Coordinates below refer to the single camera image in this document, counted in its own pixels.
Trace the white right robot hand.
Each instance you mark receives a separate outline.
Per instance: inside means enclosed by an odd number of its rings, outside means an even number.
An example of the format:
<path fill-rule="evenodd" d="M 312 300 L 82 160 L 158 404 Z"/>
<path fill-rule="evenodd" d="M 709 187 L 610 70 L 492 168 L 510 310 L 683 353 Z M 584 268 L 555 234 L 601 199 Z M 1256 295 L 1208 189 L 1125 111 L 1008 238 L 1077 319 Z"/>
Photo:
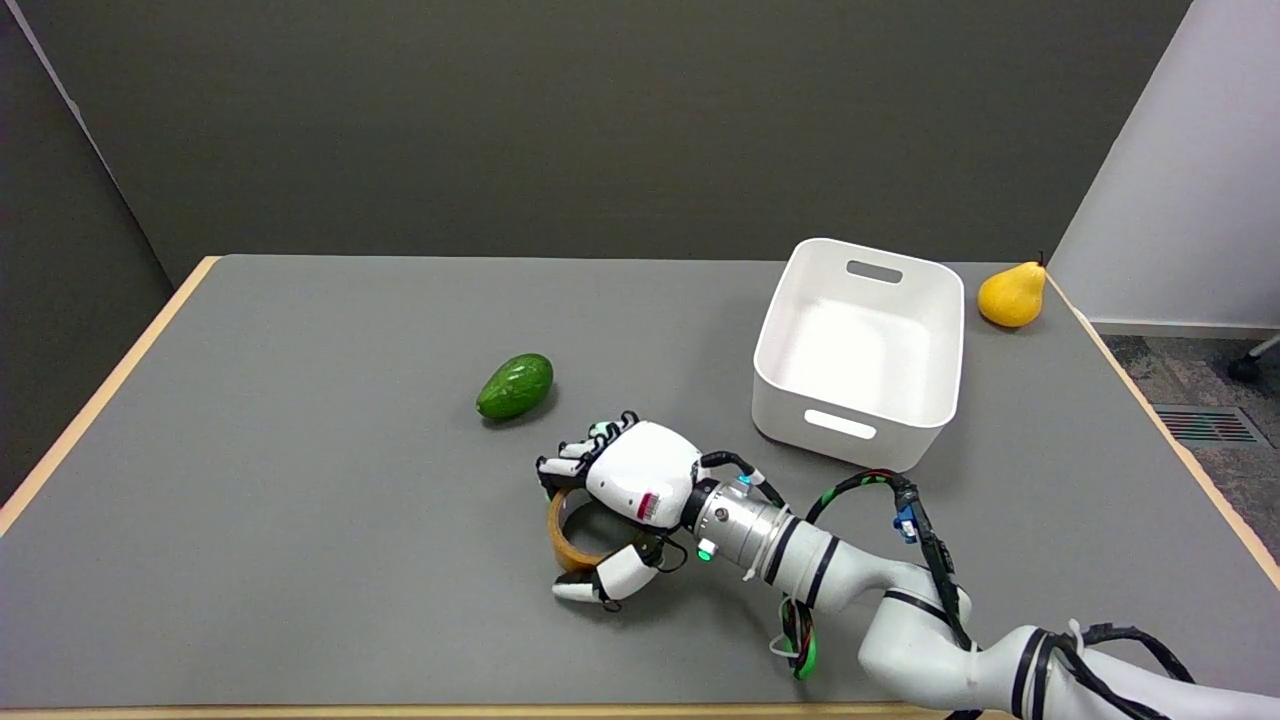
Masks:
<path fill-rule="evenodd" d="M 582 441 L 561 443 L 554 456 L 540 456 L 535 468 L 549 496 L 581 489 L 641 529 L 593 568 L 558 577 L 553 596 L 616 610 L 658 577 L 666 536 L 681 521 L 700 461 L 701 451 L 684 436 L 631 411 L 596 423 Z"/>

